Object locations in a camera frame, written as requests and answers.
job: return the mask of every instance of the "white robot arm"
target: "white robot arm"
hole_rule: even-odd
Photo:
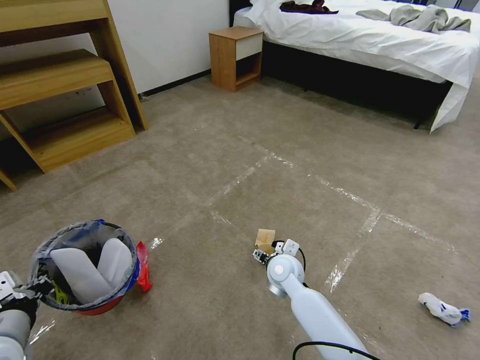
[[[367,353],[365,346],[353,330],[342,319],[329,301],[318,291],[305,286],[305,273],[300,262],[294,257],[299,245],[288,239],[277,242],[275,254],[266,261],[260,260],[260,250],[253,257],[266,263],[268,289],[275,295],[291,299],[291,309],[300,325],[312,341],[341,344]],[[362,360],[359,353],[350,353],[341,348],[317,346],[324,360]]]
[[[52,291],[44,277],[23,286],[13,272],[0,272],[0,359],[25,360],[38,299]]]

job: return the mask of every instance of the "nightstand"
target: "nightstand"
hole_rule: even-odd
[[[263,33],[242,26],[210,32],[211,82],[234,92],[257,81],[262,67]]]

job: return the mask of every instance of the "small cardboard piece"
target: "small cardboard piece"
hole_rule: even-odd
[[[258,234],[255,240],[255,249],[260,249],[268,255],[272,255],[274,248],[272,243],[275,240],[275,230],[258,229]]]

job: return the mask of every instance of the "drawer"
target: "drawer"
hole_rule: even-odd
[[[236,59],[240,60],[262,51],[263,34],[259,33],[236,41]]]

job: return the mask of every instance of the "bed frame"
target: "bed frame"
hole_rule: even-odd
[[[229,0],[230,26],[238,10],[251,6],[250,0]],[[301,86],[304,91],[313,90],[397,118],[401,115],[406,122],[414,122],[414,129],[422,123],[430,128],[452,86],[449,81],[439,84],[268,41],[263,42],[261,73]],[[365,84],[369,84],[369,91],[365,91]]]

